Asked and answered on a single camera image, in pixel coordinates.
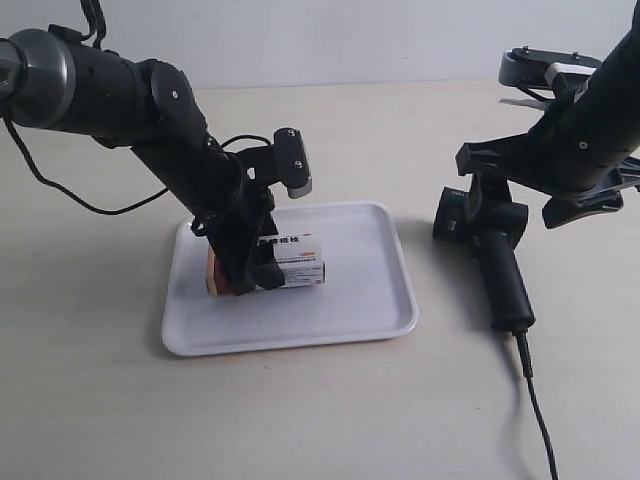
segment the white wall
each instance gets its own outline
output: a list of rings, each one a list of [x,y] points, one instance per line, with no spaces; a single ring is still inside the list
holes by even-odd
[[[105,48],[181,67],[196,87],[495,77],[501,53],[604,57],[635,0],[102,0]],[[59,23],[79,0],[1,0],[0,36]]]

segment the white table surface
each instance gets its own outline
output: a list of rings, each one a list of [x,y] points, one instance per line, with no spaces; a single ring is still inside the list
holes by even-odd
[[[498,104],[518,96],[495,81],[198,92],[221,140],[302,130],[315,187],[302,202],[386,204],[422,310],[413,333],[387,342],[200,359],[159,340],[186,210],[167,196],[119,218],[85,212],[37,184],[0,132],[0,478],[548,478],[477,269],[431,240],[442,187],[468,186],[453,159],[462,143],[540,115]],[[43,172],[105,208],[159,188],[126,150],[24,137]],[[640,196],[550,232],[545,198],[513,191],[532,209],[518,258],[561,478],[635,480]]]

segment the plastic tray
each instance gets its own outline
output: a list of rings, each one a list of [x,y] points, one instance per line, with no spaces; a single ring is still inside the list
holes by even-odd
[[[178,229],[162,340],[180,356],[383,340],[409,333],[418,308],[395,224],[372,202],[283,208],[283,233],[317,232],[325,285],[211,297],[208,243]]]

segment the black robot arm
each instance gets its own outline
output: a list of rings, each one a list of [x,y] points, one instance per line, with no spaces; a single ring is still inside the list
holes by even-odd
[[[100,22],[93,30],[106,33]],[[209,240],[234,294],[283,285],[271,245],[257,240],[277,233],[271,185],[283,183],[291,198],[311,190],[300,132],[284,128],[273,144],[225,152],[181,71],[157,60],[131,62],[97,41],[85,46],[86,37],[52,25],[1,39],[0,112],[24,127],[130,147],[194,215],[193,232]]]

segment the tray rim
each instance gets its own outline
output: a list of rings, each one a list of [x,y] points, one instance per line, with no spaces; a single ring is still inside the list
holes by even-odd
[[[410,319],[406,325],[402,328],[390,329],[390,330],[381,330],[375,331],[367,334],[363,333],[353,333],[346,335],[330,335],[324,337],[300,337],[293,339],[281,339],[281,340],[271,340],[271,341],[261,341],[261,342],[245,342],[245,343],[235,343],[229,345],[221,345],[217,347],[194,347],[184,349],[182,345],[177,345],[174,343],[173,339],[170,336],[169,324],[170,320],[167,319],[167,311],[169,308],[170,298],[169,298],[169,286],[173,284],[175,280],[175,269],[173,268],[174,262],[180,250],[181,240],[181,232],[185,228],[185,226],[189,226],[191,221],[187,220],[181,222],[176,229],[176,242],[173,248],[173,253],[171,257],[171,269],[169,273],[169,280],[167,283],[167,296],[165,299],[164,310],[162,314],[162,329],[161,329],[161,338],[162,343],[165,348],[177,355],[179,357],[199,357],[199,356],[215,356],[215,355],[226,355],[232,353],[243,353],[243,352],[258,352],[265,350],[281,350],[281,349],[289,349],[289,348],[303,348],[309,346],[322,346],[322,345],[338,345],[338,344],[348,344],[348,343],[363,343],[363,342],[374,342],[380,340],[391,340],[393,338],[398,338],[404,335],[407,335],[413,331],[418,323],[418,319],[420,317],[420,308],[418,306],[418,302],[416,299],[416,294],[413,289],[413,285],[411,282],[411,277],[409,275],[409,269],[407,266],[407,261],[404,256],[404,251],[402,249],[402,243],[400,242],[400,236],[398,234],[398,229],[396,223],[394,221],[393,214],[391,210],[384,204],[372,201],[372,200],[359,200],[359,201],[350,201],[350,202],[325,202],[318,204],[310,204],[310,205],[286,205],[283,207],[276,208],[275,211],[290,211],[290,210],[322,210],[327,208],[336,208],[336,207],[374,207],[380,210],[384,214],[384,222],[385,227],[388,229],[388,233],[390,234],[391,239],[393,240],[393,245],[395,249],[394,259],[397,258],[400,271],[402,274],[403,281],[403,290],[406,290],[409,307],[410,307]]]

